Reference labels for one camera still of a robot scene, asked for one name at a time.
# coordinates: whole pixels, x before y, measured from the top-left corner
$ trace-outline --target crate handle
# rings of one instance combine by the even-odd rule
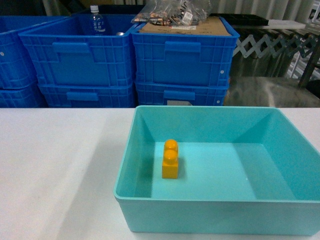
[[[99,101],[98,94],[95,92],[68,91],[66,93],[66,99],[70,101]]]
[[[193,91],[164,90],[163,98],[167,100],[195,101],[196,94]]]
[[[167,52],[200,53],[200,42],[165,41],[164,50]]]
[[[54,42],[52,43],[52,46],[56,53],[90,53],[89,45],[86,42]]]
[[[132,25],[132,27],[129,28],[129,33],[134,33],[137,31],[137,29],[139,29],[139,27],[141,27],[140,23],[135,23]]]

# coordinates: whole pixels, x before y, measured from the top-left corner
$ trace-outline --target yellow toy block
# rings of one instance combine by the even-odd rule
[[[174,150],[178,152],[178,143],[176,140],[169,139],[164,143],[164,151],[166,150]]]
[[[165,142],[162,160],[162,178],[177,179],[178,178],[178,143],[170,139]]]

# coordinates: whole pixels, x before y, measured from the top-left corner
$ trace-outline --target plastic water bottle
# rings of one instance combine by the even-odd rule
[[[106,25],[104,18],[99,14],[98,5],[91,5],[90,10],[92,15],[90,16],[92,33],[96,36],[102,36],[106,33]]]

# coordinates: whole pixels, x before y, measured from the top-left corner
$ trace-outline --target metal pole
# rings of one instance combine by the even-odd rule
[[[312,76],[312,73],[315,70],[315,67],[317,66],[318,60],[320,58],[320,36],[317,37],[317,43],[315,45],[315,48],[310,56],[310,59],[305,67],[305,70],[302,74],[302,77],[299,81],[298,87],[299,88],[305,88]]]
[[[312,19],[312,22],[315,22],[317,20],[317,17],[319,15],[319,12],[320,12],[320,2],[318,4],[318,7],[316,8],[316,11],[314,13],[314,16],[313,16],[313,19]]]
[[[300,54],[300,52],[298,52],[298,57],[296,58],[296,61],[295,61],[294,66],[292,68],[292,72],[290,74],[290,78],[292,78],[292,76],[294,75],[294,73],[296,71],[296,68],[297,68],[297,65],[298,65],[298,62],[300,61],[300,58],[301,58],[301,54]]]

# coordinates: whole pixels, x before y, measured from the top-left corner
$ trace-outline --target cardboard sheet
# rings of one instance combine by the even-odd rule
[[[184,35],[215,35],[215,36],[231,36],[221,20],[216,17],[208,17],[205,22],[196,26],[195,30],[173,29],[169,26],[156,26],[147,23],[139,31],[140,33],[151,34],[184,34]]]

